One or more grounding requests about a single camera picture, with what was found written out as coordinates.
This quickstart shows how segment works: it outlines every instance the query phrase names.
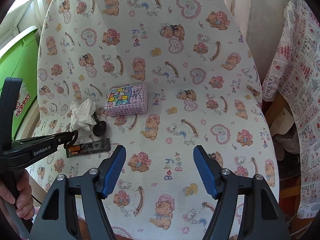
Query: bow graphic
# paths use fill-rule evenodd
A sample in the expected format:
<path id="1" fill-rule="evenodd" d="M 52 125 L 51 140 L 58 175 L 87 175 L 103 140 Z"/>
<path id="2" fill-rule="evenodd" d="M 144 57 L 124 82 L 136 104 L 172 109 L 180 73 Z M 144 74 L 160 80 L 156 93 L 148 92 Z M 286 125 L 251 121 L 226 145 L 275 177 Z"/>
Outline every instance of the bow graphic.
<path id="1" fill-rule="evenodd" d="M 142 103 L 142 98 L 139 95 L 139 91 L 142 89 L 142 85 L 138 86 L 133 86 L 131 88 L 131 97 L 130 97 L 130 104 L 141 104 Z"/>

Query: metal screw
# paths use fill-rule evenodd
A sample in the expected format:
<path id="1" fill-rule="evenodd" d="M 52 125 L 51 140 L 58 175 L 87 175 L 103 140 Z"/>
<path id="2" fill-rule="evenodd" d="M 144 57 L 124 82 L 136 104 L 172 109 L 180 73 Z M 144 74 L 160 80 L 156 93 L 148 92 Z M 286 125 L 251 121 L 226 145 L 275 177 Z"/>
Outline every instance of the metal screw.
<path id="1" fill-rule="evenodd" d="M 229 169 L 222 169 L 222 174 L 223 175 L 229 175 L 230 174 L 230 170 Z"/>
<path id="2" fill-rule="evenodd" d="M 263 180 L 263 176 L 261 174 L 256 174 L 255 177 L 258 180 Z"/>
<path id="3" fill-rule="evenodd" d="M 90 173 L 91 175 L 97 174 L 97 173 L 98 173 L 98 169 L 92 168 L 91 170 L 89 170 L 89 173 Z"/>
<path id="4" fill-rule="evenodd" d="M 60 175 L 57 176 L 57 180 L 60 181 L 60 180 L 63 180 L 63 179 L 64 179 L 64 175 L 63 174 L 60 174 Z"/>

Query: green container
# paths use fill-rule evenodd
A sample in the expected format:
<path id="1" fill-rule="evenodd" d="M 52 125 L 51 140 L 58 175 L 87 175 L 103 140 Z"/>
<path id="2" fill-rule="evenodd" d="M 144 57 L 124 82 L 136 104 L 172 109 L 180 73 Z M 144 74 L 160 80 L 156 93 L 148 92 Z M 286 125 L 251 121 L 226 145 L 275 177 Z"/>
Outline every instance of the green container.
<path id="1" fill-rule="evenodd" d="M 36 26 L 19 33 L 0 50 L 0 93 L 6 77 L 22 78 L 19 99 L 12 120 L 12 140 L 37 97 L 38 43 L 35 38 Z"/>

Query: printed fabric seat cover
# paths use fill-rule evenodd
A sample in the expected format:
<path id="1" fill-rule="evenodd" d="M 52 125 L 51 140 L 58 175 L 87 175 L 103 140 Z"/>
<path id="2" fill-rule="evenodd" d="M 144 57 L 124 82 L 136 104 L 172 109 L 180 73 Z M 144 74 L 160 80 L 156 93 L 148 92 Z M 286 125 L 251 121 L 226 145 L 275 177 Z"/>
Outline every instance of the printed fabric seat cover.
<path id="1" fill-rule="evenodd" d="M 111 151 L 67 159 L 60 146 L 27 170 L 48 191 L 58 174 L 82 175 L 123 145 L 126 162 L 103 201 L 116 234 L 136 240 L 203 237 L 216 200 L 194 164 L 196 145 L 237 175 L 262 174 L 278 198 L 257 69 L 223 0 L 52 0 L 37 75 L 40 122 L 34 136 L 70 130 L 70 103 L 90 98 L 108 124 Z M 108 116 L 110 90 L 141 83 L 147 112 Z M 98 139 L 80 129 L 77 143 Z M 76 200 L 84 218 L 81 197 Z M 239 196 L 233 239 L 243 201 Z"/>

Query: white cable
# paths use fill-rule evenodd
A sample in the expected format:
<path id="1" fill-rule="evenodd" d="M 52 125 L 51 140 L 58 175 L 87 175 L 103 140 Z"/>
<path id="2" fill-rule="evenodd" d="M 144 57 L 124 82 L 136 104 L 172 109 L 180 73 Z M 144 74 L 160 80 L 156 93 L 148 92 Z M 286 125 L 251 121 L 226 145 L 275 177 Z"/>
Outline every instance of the white cable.
<path id="1" fill-rule="evenodd" d="M 300 230 L 298 230 L 298 231 L 296 231 L 296 232 L 292 233 L 290 236 L 293 236 L 293 235 L 295 235 L 296 233 L 298 233 L 298 232 L 302 231 L 303 229 L 305 229 L 305 228 L 309 227 L 309 226 L 311 225 L 311 223 L 312 223 L 312 222 L 310 222 L 310 224 L 306 225 L 305 227 L 301 228 Z"/>
<path id="2" fill-rule="evenodd" d="M 297 215 L 297 213 L 290 219 L 290 221 L 287 223 L 287 225 L 289 225 L 289 223 L 292 221 L 292 219 L 295 218 L 296 215 Z"/>

